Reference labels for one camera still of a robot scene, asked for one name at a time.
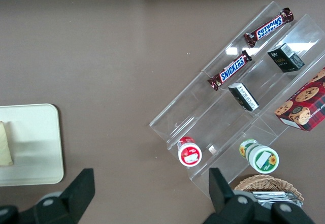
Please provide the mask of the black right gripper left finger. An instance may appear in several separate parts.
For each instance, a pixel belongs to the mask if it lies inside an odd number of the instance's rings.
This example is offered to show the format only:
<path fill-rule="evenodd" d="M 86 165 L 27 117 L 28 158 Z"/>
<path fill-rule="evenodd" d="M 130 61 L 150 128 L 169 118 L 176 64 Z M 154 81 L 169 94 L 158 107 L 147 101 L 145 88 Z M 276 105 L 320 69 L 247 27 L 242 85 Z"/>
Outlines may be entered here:
<path fill-rule="evenodd" d="M 78 223 L 94 194 L 94 170 L 86 168 L 58 197 L 44 198 L 23 212 L 1 206 L 1 223 Z"/>

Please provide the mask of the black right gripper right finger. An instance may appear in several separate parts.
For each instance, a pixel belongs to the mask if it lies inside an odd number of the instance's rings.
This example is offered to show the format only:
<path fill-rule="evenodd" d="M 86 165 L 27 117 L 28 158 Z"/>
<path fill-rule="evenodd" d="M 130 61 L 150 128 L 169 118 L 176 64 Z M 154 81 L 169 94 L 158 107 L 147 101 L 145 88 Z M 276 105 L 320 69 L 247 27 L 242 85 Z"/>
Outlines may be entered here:
<path fill-rule="evenodd" d="M 274 203 L 267 209 L 241 191 L 235 194 L 218 168 L 209 169 L 209 194 L 215 209 L 204 223 L 314 223 L 293 203 Z"/>

